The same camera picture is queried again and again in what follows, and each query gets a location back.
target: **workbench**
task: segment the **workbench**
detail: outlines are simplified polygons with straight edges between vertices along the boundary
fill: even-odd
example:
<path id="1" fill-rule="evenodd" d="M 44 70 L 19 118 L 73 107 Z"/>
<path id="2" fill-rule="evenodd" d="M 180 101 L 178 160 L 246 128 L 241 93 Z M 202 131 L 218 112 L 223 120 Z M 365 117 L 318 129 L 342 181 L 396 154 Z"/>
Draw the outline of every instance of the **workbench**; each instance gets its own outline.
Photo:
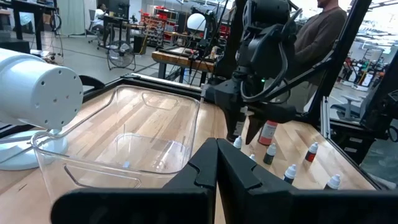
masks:
<path id="1" fill-rule="evenodd" d="M 188 85 L 157 78 L 143 76 L 142 78 L 191 88 Z M 108 101 L 110 94 L 111 91 L 107 91 L 84 103 L 76 118 L 68 126 L 79 122 L 103 106 Z M 248 121 L 244 126 L 243 138 L 247 128 Z M 197 118 L 193 152 L 195 153 L 207 138 L 225 138 L 226 133 L 223 112 L 213 104 L 202 103 Z M 356 168 L 309 124 L 296 121 L 280 124 L 273 141 L 277 144 L 277 153 L 271 166 L 262 162 L 266 147 L 257 143 L 256 139 L 249 145 L 243 146 L 242 152 L 246 155 L 255 154 L 257 163 L 278 177 L 283 177 L 288 166 L 296 164 L 297 177 L 293 185 L 300 189 L 323 189 L 331 176 L 340 174 L 340 189 L 374 190 L 374 187 Z M 318 154 L 315 160 L 309 163 L 304 160 L 304 157 L 308 147 L 314 141 L 319 143 Z M 0 179 L 0 223 L 50 223 L 51 204 L 40 169 L 0 171 Z M 225 223 L 219 193 L 217 193 L 215 223 Z"/>
<path id="2" fill-rule="evenodd" d="M 183 50 L 184 50 L 183 47 L 168 49 L 168 51 L 171 51 L 171 52 L 174 52 L 177 54 L 182 53 Z M 201 71 L 201 78 L 200 78 L 201 84 L 206 81 L 207 73 L 213 72 L 213 70 L 214 70 L 214 63 L 206 62 L 206 61 L 202 61 L 200 63 L 200 60 L 195 60 L 192 62 L 191 60 L 189 60 L 188 57 L 183 56 L 183 55 L 179 56 L 179 55 L 175 55 L 175 54 L 168 54 L 168 53 L 164 53 L 164 52 L 155 51 L 155 52 L 152 52 L 152 58 L 154 59 L 155 62 L 159 62 L 158 78 L 161 78 L 161 79 L 165 79 L 165 77 L 166 77 L 167 64 L 181 67 L 180 83 L 182 83 L 182 81 L 183 81 L 185 69 L 190 68 L 191 63 L 192 63 L 192 70 Z"/>

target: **transparent container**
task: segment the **transparent container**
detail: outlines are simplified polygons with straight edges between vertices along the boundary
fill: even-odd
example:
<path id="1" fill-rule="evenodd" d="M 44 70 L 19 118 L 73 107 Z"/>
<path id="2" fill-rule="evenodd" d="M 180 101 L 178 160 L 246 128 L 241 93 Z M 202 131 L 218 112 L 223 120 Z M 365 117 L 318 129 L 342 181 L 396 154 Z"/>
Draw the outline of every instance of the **transparent container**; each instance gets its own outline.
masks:
<path id="1" fill-rule="evenodd" d="M 86 102 L 58 134 L 32 137 L 50 199 L 81 187 L 161 188 L 192 156 L 198 109 L 193 98 L 136 86 Z"/>

